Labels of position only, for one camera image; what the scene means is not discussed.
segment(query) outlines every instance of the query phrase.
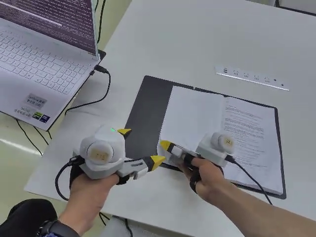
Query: wrist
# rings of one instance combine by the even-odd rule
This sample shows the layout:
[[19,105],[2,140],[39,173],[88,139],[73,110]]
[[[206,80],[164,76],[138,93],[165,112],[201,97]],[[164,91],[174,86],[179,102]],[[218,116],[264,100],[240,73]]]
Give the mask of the wrist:
[[80,236],[83,236],[83,234],[92,227],[92,222],[85,220],[85,217],[78,216],[69,210],[65,210],[59,216],[58,221],[72,228]]

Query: right hand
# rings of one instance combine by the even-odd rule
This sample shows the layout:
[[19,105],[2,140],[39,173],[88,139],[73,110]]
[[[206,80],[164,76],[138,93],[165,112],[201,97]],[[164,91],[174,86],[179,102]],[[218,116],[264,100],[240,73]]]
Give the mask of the right hand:
[[[206,202],[214,204],[213,196],[217,188],[220,188],[228,183],[224,178],[222,171],[208,160],[194,158],[191,164],[199,169],[201,181],[196,184],[197,194]],[[188,180],[191,179],[192,171],[190,171],[184,164],[179,168],[186,175]]]

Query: power strip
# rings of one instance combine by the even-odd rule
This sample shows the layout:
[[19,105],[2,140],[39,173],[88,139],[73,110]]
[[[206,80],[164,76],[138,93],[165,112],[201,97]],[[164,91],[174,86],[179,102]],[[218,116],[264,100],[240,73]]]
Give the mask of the power strip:
[[260,85],[266,85],[280,90],[289,91],[289,88],[283,82],[259,73],[223,66],[216,66],[215,71],[218,75],[249,81]]

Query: white laptop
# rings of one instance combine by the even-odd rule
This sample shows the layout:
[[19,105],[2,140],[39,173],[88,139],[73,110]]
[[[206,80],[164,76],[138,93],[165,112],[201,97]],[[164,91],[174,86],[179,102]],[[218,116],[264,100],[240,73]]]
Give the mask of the white laptop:
[[100,62],[91,0],[0,0],[0,111],[43,130]]

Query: paper sheet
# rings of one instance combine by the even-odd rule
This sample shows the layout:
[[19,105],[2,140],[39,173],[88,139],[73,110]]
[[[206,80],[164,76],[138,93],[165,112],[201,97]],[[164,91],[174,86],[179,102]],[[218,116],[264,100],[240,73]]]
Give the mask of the paper sheet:
[[[275,110],[228,97],[222,129],[233,136],[234,157],[267,191],[282,194],[280,152]],[[234,164],[228,164],[225,178],[259,188]]]
[[[195,151],[206,133],[220,131],[223,104],[222,95],[174,86],[160,131],[160,139]],[[159,155],[166,155],[159,144],[157,152]]]

